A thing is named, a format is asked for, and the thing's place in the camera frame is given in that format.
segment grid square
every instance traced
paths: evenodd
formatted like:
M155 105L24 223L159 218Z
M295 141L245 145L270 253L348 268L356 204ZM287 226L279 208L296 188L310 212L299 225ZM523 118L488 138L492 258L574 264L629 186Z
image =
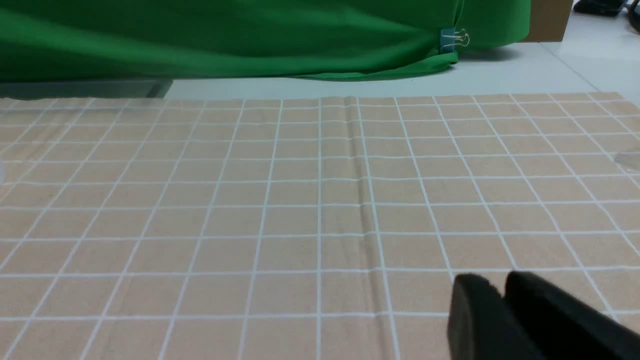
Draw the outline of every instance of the grid square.
M273 164L272 180L315 180L317 178L317 160L276 159Z
M236 129L236 140L274 140L275 124L240 124Z
M335 142L344 142L350 144L349 140L339 140L339 139L331 139L331 140L323 140L323 155L324 156L334 156L331 153L326 153L324 151L324 147L327 146L327 143L335 143ZM342 156L345 155L344 152L340 150L346 149L346 147L340 149L336 149L334 147L331 148L332 151L335 151L337 155ZM318 157L318 142L317 141L295 141L289 140L285 142L278 142L278 148L276 149L276 158L317 158Z
M432 204L480 202L480 196L470 179L425 180L424 188Z
M370 201L369 182L366 179L322 181L323 204L363 204Z
M130 272L186 272L195 240L142 240L129 265Z
M556 119L533 119L533 122L538 126L540 132L547 135L552 134L584 134L584 132L576 125L576 123L569 118L556 118Z
M115 316L171 315L183 276L125 276L109 307Z
M244 314L250 275L192 275L179 313L182 315Z
M218 185L216 205L263 205L266 183L222 183Z
M588 201L589 193L574 177L530 179L531 186L542 201Z
M164 358L233 360L240 344L242 320L176 320Z
M174 167L175 161L132 161L122 176L122 181L165 182L169 180Z
M250 319L244 360L305 359L316 351L316 319Z
M383 138L404 138L404 129L400 121L362 122L364 135Z
M486 138L456 138L462 155L502 155L504 147L495 136Z
M603 270L590 273L596 285L606 294L608 303L615 310L640 308L640 293L636 286L640 281L637 270Z
M596 204L549 204L562 231L613 230L607 215Z
M317 183L272 183L269 188L269 205L317 205Z
M554 150L542 136L503 136L502 141L511 154L554 153Z
M465 167L465 163L461 158L418 158L416 159L416 162L418 164L420 174L423 177L469 175L469 172L467 172L467 168ZM413 175L408 168L404 170L404 174L405 177L415 177L415 175Z
M224 159L230 142L188 142L182 159Z
M102 210L87 232L88 238L133 238L142 230L150 210Z
M524 111L532 117L563 117L566 116L564 110L558 105L550 102L520 104Z
M315 274L256 275L252 314L307 314L315 311Z
M433 215L439 230L445 233L495 232L484 206L434 206Z
M573 117L607 114L597 102L563 102L560 106Z
M447 120L454 119L478 119L482 118L483 114L480 108L473 105L440 105L442 110L442 116Z
M447 318L398 316L398 343L404 360L448 359Z
M501 231L554 231L551 218L541 205L491 205Z
M449 136L449 131L443 121L405 121L404 127L409 137Z
M409 156L406 139L374 138L366 139L369 156Z
M2 268L4 274L55 274L74 247L73 241L21 243Z
M71 179L72 183L115 183L127 167L126 161L84 163Z
M509 156L474 156L465 161L474 176L520 176Z
M151 125L114 125L104 137L106 142L138 142L147 137Z
M557 155L518 156L515 161L525 176L559 176L571 174L569 169L564 165L562 158Z
M285 119L288 116L293 115L289 113L290 109L282 110L282 121L301 121L301 120L289 120ZM278 122L280 116L280 110L278 109L244 109L240 116L240 123L266 123L266 122ZM292 116L294 118L302 119L304 116Z
M387 316L322 319L322 360L394 358Z
M390 272L391 301L396 311L445 313L451 303L451 280L445 272Z
M586 135L550 136L549 142L562 152L600 152L600 148Z
M478 179L476 183L486 202L536 201L524 179Z
M382 249L388 268L444 268L442 249L436 236L383 235Z
M488 118L526 116L517 104L484 104L480 107Z
M579 300L585 302L587 305L593 307L598 311L605 311L606 308L600 300L600 297L593 289L589 280L582 271L554 271L554 272L539 272L538 276L558 286L562 290L577 297Z
M582 181L598 200L640 199L640 189L627 177L583 177Z
M380 266L375 235L323 236L323 269L373 269Z
M427 233L434 231L426 206L376 206L382 232Z
M317 124L281 124L278 139L317 139Z
M582 117L575 121L588 133L626 133L627 129L613 117Z
M206 214L206 209L158 209L145 236L199 236Z
M511 268L511 261L496 235L442 236L453 268Z
M255 259L256 243L256 239L202 240L193 264L193 271L251 271Z
M447 126L453 136L494 136L493 130L485 119L449 120Z
M640 115L640 109L628 101L602 102L601 105L614 116Z
M370 163L378 164L379 160L383 159L369 159ZM407 167L407 162L401 160L402 168ZM371 175L374 176L373 165L371 165ZM386 174L383 169L380 169L381 174ZM323 179L359 179L367 176L367 168L364 158L325 158L322 160L322 177Z
M64 271L71 274L107 274L124 270L134 240L82 241Z
M45 161L84 161L95 144L92 143L57 143L42 158Z
M217 181L221 171L221 160L182 160L175 168L172 181Z
M168 320L105 320L87 358L156 359L168 326Z
M4 164L6 175L11 174L10 165L11 163ZM80 163L36 163L22 180L34 183L66 183L79 167Z
M235 131L235 125L198 124L193 129L189 139L200 141L231 141Z
M16 184L0 201L0 206L18 208L46 207L60 191L60 186Z
M14 359L79 358L94 321L34 321L12 352Z
M144 143L136 156L137 160L178 160L186 142Z
M458 150L450 138L412 138L411 147L413 154L416 156L458 155Z
M129 161L138 151L139 144L130 143L100 143L89 157L89 161Z
M491 119L495 131L500 135L537 135L538 129L529 119Z
M259 270L315 270L317 238L264 238L258 264Z
M261 208L214 208L205 235L258 235L261 219Z
M606 155L564 155L563 158L577 175L622 173Z
M164 191L160 206L207 206L211 202L215 183L169 184Z
M270 160L228 160L223 181L267 181Z
M379 271L332 272L322 276L323 313L379 313L387 309Z
M640 258L619 234L567 235L584 266L637 266Z
M0 316L31 316L51 281L47 277L0 278Z
M506 234L504 241L520 268L578 266L571 251L558 235Z
M609 212L613 220L623 230L638 230L640 222L637 221L637 214L640 212L640 204L605 204L604 208Z
M61 278L54 285L38 316L99 316L118 277Z
M384 202L423 204L424 194L420 181L415 180L379 180L371 181L378 204Z
M105 207L153 208L163 190L163 184L118 184Z
M80 238L94 215L95 211L47 210L29 237L37 239Z
M436 106L399 106L404 121L411 120L442 120Z
M366 124L381 124L381 129L377 129L378 133L371 133L369 136L384 136L385 124L394 125L394 122L367 122ZM354 137L359 137L362 135L362 130L360 129L360 122L357 120L348 120L348 121L327 121L322 123L322 137L323 138L346 138L351 139Z
M268 208L264 219L266 235L316 234L316 208Z
M271 159L273 142L234 142L231 145L230 159Z

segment grid mat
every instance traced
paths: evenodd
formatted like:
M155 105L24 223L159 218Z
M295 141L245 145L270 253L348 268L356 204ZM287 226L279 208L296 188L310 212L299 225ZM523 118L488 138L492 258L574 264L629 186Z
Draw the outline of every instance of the grid mat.
M614 93L0 99L5 359L434 359L454 276L640 331Z

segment white grid line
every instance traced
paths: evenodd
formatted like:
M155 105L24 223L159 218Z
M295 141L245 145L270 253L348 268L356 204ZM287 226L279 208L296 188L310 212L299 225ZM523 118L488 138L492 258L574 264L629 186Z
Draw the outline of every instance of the white grid line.
M442 115L442 109L439 106L438 106L438 111ZM513 258L513 255L511 253L511 249L509 249L509 245L507 245L507 242L504 240L504 236L500 233L500 226L498 225L498 221L496 221L495 216L493 215L493 212L491 211L491 208L489 208L489 205L487 205L487 203L486 203L486 201L484 199L484 195L482 194L482 191L480 191L480 187L477 184L475 175L474 175L473 171L471 171L471 168L469 167L469 164L467 163L467 159L464 158L464 156L462 155L462 151L460 150L460 147L458 146L458 142L456 141L456 139L453 138L453 132L451 131L451 128L449 127L449 124L445 121L444 125L447 128L447 131L449 132L449 135L451 136L451 140L453 141L453 145L455 146L458 154L460 155L460 158L462 159L462 163L464 164L465 169L467 170L467 172L468 172L468 174L470 176L471 183L474 185L474 189L476 190L476 193L478 194L478 197L480 198L480 202L481 202L484 210L487 212L487 215L489 215L489 218L491 219L491 221L493 223L493 228L496 229L496 231L498 231L498 233L499 233L498 237L500 238L500 243L504 247L504 250L507 253L507 256L509 257L509 261L511 262L511 266L513 266L514 269L518 270L518 265L516 264L516 261Z
M518 104L518 107L525 113L528 114L524 108ZM557 153L557 149L554 146L554 144L549 141L549 139L542 134L542 131L540 130L540 127L536 124L535 121L533 121L533 119L529 119L529 121L531 122L531 124L533 124L533 126L536 128L536 130L538 130L538 132L543 135L543 138L545 139L545 141L549 144L549 146L551 146L551 148ZM566 162L565 158L561 155L558 155L560 157L560 160L563 162L563 165L571 172L571 174L573 176L575 176L575 171L573 171L573 168L571 166L569 166L569 163ZM578 182L582 185L582 187L585 189L585 191L587 191L587 193L589 194L589 196L591 196L592 199L595 200L595 197L593 196L593 194L589 191L589 189L587 188L587 186L584 184L584 182L582 181L582 179L578 178L577 176L575 176L575 178L578 180ZM540 198L540 196L538 195L538 193L535 191L535 189L533 189L533 187L531 187L531 190L533 191L533 194L536 196L537 199ZM547 215L550 217L551 221L554 224L554 227L559 231L560 230L560 226L557 223L556 218L553 216L553 214L551 213L551 211L546 207L543 206L545 208L545 211L547 212ZM597 286L596 282L593 280L591 274L589 274L589 272L584 269L584 264L582 263L582 260L580 259L580 257L578 256L578 254L576 253L576 251L573 249L573 246L571 245L571 243L566 239L566 237L564 236L564 234L560 234L560 237L562 239L562 241L564 242L564 245L569 249L569 251L571 252L571 255L573 256L573 258L576 260L576 262L578 263L578 265L583 269L584 275L586 276L587 280L589 281L589 284L591 285L591 287L593 287L593 290L596 292L596 294L598 294L598 297L600 297L600 300L602 301L602 303L604 304L605 308L611 313L611 316L613 317L613 319L618 322L618 317L613 313L613 309L611 307L611 305L609 304L609 301L607 301L607 299L604 297L604 295L602 294L602 292L600 291L600 288Z
M156 124L158 123L158 121L160 119L161 114L162 114L162 111L159 111L155 121L153 122L153 124L149 128L147 134L145 135L145 139L140 142L140 146L138 146L138 148L136 149L136 154L134 155L134 158L142 150L142 147L145 144L145 140L147 138L149 138L149 136L153 132L154 128L156 127ZM122 173L120 174L120 176L116 180L116 183L113 185L113 187L111 188L111 191L109 192L107 197L102 202L102 205L101 205L102 208L104 207L104 205L107 204L107 202L109 201L109 199L111 198L111 196L115 192L116 187L120 184L120 180L122 180L124 175L127 173L128 169L129 169L129 167L131 166L132 163L133 163L133 159L130 160L127 163L127 165L125 166L125 168L122 170ZM175 166L174 166L174 168L172 170L171 176L173 176L173 173L175 173L175 169L177 168L177 166L178 166L178 161L175 162ZM160 197L158 198L158 200L156 202L156 205L158 205L160 203L160 200L162 199L163 194L161 194ZM98 212L96 212L93 220L90 222L90 225L86 228L86 230L85 230L85 232L83 234L83 238L86 237L86 234L91 229L91 227L92 227L93 223L95 223L96 219L98 219L98 216L100 215L101 211L102 210L98 210ZM140 237L136 240L136 244L134 245L133 250L129 254L129 258L127 259L127 263L125 264L124 269L122 270L123 274L124 274L124 272L126 272L129 269L129 266L133 262L133 258L136 255L136 252L137 252L138 248L140 247L140 242L142 241L142 237L145 234L145 232L147 231L147 228L148 228L149 224L151 223L151 220L153 219L154 213L155 213L155 210L152 210L151 214L149 215L149 218L147 219L147 221L145 223L145 226L144 226L143 230L140 232ZM118 277L118 280L116 281L116 284L113 287L113 290L111 291L111 294L109 295L109 298L107 299L107 302L105 303L104 308L102 309L102 316L106 316L107 315L107 312L109 311L109 308L111 307L111 303L113 302L113 299L116 297L116 294L118 293L119 287L122 284L123 279L124 279L124 275L121 274L120 277ZM85 359L86 356L88 355L89 350L91 349L91 346L93 345L93 342L95 341L95 338L98 335L98 330L100 329L101 325L102 325L102 320L99 320L98 322L96 322L95 326L93 327L93 330L91 332L89 340L87 341L87 343L84 346L84 349L82 351L82 354L80 355L80 359L81 360Z
M413 166L415 167L415 171L416 174L418 175L419 178L422 178L422 172L420 171L420 167L418 167L418 161L415 159L415 153L413 151L413 147L411 145L411 141L409 139L409 133L406 130L406 126L404 124L404 117L402 115L402 113L400 112L400 107L398 106L398 101L397 98L394 97L394 102L396 103L396 108L397 108L397 112L398 112L398 117L400 118L400 123L402 125L402 129L404 131L404 135L406 137L406 144L407 147L409 148L409 152L411 153L411 157L413 160ZM422 196L424 198L424 203L427 206L427 209L429 210L429 215L431 216L431 221L433 223L433 230L434 232L436 232L436 237L438 238L438 246L440 246L440 251L442 251L442 258L444 260L444 263L447 267L447 269L449 269L449 277L451 278L451 282L453 282L454 280L454 275L453 272L451 271L451 263L449 262L449 257L447 256L447 251L444 247L444 243L442 242L442 235L440 234L440 228L438 226L438 222L436 221L436 216L433 213L433 208L431 207L431 203L429 201L429 195L427 194L427 190L424 187L424 181L420 181L420 189L422 190Z
M364 134L364 125L362 122L362 114L360 113L360 99L356 97L356 110L358 112L358 119L360 120L360 132ZM369 158L367 157L367 144L365 141L362 142L362 150L364 152L365 158L365 168L367 170L367 177L369 180L369 196L371 197L372 205L372 214L373 214L373 222L376 230L376 241L378 242L378 256L380 257L380 267L382 268L382 278L385 286L385 298L387 301L387 311L389 314L389 325L391 328L391 337L394 344L394 354L396 355L396 360L401 360L400 354L400 344L398 342L398 335L396 329L396 319L394 318L394 310L393 304L391 302L391 289L389 286L389 278L387 274L387 266L385 264L385 253L382 246L382 239L380 237L380 225L378 223L378 212L376 211L376 200L373 194L373 183L371 181L371 169L369 168Z
M276 126L276 133L275 133L275 142L273 144L273 152L271 153L271 166L269 168L269 177L267 180L267 189L266 189L266 194L264 196L264 204L263 204L263 209L262 209L262 215L260 217L260 229L259 229L259 233L258 233L258 241L256 243L255 246L255 258L253 259L253 269L252 269L252 274L251 274L251 279L249 281L249 295L247 296L247 300L246 300L246 307L244 309L244 320L242 322L242 329L241 329L241 333L240 333L240 344L239 344L239 348L238 348L238 355L237 355L237 360L243 360L243 356L244 356L244 348L245 348L245 343L246 343L246 332L247 332L247 328L248 328L248 323L249 323L249 314L251 312L251 305L253 302L253 290L255 287L255 278L257 276L257 272L258 272L258 265L260 262L260 248L262 247L262 238L264 235L264 224L266 223L266 217L267 217L267 204L269 203L269 191L271 190L271 178L273 177L273 166L275 164L275 159L276 159L276 150L278 149L278 136L280 134L280 121L282 120L282 106L284 104L284 101L281 100L280 101L280 111L278 113L278 125Z

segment white tile floor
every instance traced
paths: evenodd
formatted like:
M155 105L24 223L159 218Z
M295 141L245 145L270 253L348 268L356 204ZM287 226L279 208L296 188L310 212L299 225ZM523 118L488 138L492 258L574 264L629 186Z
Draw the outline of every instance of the white tile floor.
M393 81L305 79L176 80L169 99L292 99L617 91L640 105L640 36L626 18L573 13L564 41L513 44L466 54L451 70Z

